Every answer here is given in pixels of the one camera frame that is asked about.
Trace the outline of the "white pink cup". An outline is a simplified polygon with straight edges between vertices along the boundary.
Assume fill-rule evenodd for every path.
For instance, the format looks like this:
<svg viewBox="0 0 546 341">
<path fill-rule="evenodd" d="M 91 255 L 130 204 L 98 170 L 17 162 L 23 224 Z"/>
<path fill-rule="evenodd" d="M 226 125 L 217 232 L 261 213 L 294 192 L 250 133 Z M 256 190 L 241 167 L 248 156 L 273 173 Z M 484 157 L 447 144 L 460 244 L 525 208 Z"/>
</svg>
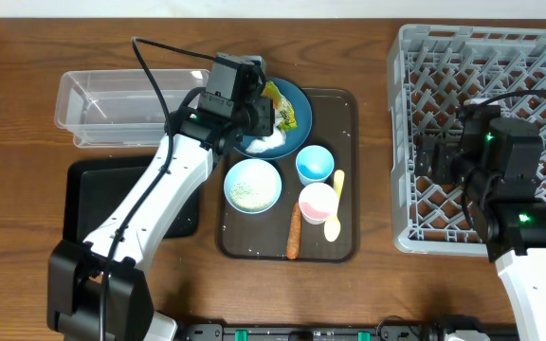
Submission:
<svg viewBox="0 0 546 341">
<path fill-rule="evenodd" d="M 337 213 L 338 197 L 334 189 L 325 183 L 306 186 L 299 196 L 300 212 L 309 224 L 323 224 Z"/>
</svg>

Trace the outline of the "light blue cup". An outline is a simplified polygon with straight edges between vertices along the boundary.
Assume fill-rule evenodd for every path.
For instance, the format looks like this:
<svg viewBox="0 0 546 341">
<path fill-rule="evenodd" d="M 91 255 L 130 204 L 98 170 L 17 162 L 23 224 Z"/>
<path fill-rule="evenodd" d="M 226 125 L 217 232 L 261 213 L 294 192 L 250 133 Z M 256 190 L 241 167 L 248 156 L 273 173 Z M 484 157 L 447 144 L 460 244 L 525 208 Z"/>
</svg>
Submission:
<svg viewBox="0 0 546 341">
<path fill-rule="evenodd" d="M 333 155 L 319 145 L 310 145 L 300 150 L 295 164 L 304 186 L 326 181 L 335 168 Z"/>
</svg>

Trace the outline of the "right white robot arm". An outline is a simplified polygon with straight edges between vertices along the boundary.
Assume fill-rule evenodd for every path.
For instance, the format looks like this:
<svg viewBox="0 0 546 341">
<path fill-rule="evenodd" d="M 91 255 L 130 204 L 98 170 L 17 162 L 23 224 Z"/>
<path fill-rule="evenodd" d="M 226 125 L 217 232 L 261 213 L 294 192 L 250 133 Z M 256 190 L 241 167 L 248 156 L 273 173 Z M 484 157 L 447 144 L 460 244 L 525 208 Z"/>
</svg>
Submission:
<svg viewBox="0 0 546 341">
<path fill-rule="evenodd" d="M 457 140 L 420 138 L 415 172 L 461 188 L 464 217 L 496 266 L 519 338 L 546 340 L 546 202 L 536 196 L 539 129 L 503 116 L 496 102 L 468 101 L 460 121 Z"/>
</svg>

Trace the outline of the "white tissue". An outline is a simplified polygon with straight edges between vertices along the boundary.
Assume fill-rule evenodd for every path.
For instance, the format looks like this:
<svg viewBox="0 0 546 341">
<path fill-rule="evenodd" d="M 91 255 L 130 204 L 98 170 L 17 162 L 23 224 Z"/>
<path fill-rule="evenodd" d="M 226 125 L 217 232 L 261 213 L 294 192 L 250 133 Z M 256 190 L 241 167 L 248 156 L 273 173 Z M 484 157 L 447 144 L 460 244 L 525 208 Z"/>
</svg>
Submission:
<svg viewBox="0 0 546 341">
<path fill-rule="evenodd" d="M 264 153 L 282 146 L 285 139 L 285 132 L 275 127 L 272 135 L 253 140 L 246 148 L 246 152 L 250 154 Z"/>
</svg>

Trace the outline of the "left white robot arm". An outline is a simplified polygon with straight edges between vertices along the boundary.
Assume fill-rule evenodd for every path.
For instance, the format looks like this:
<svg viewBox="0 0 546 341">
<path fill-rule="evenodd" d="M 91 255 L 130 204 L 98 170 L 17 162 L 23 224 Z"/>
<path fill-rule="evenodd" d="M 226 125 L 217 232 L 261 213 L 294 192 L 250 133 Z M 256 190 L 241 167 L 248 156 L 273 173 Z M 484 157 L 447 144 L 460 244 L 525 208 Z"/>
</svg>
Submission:
<svg viewBox="0 0 546 341">
<path fill-rule="evenodd" d="M 46 324 L 71 340 L 172 340 L 178 323 L 155 310 L 147 273 L 164 235 L 217 159 L 245 135 L 273 131 L 271 99 L 190 91 L 167 116 L 155 156 L 111 215 L 48 260 Z"/>
</svg>

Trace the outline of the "yellow snack wrapper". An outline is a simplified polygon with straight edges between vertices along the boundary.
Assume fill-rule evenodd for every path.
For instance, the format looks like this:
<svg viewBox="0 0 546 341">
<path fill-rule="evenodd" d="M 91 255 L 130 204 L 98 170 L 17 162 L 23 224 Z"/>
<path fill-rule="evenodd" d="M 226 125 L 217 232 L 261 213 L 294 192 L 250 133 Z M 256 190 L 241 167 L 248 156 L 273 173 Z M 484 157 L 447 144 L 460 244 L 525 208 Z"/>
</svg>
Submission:
<svg viewBox="0 0 546 341">
<path fill-rule="evenodd" d="M 293 105 L 273 81 L 266 82 L 262 96 L 272 100 L 275 111 L 275 125 L 281 131 L 287 132 L 298 128 Z"/>
</svg>

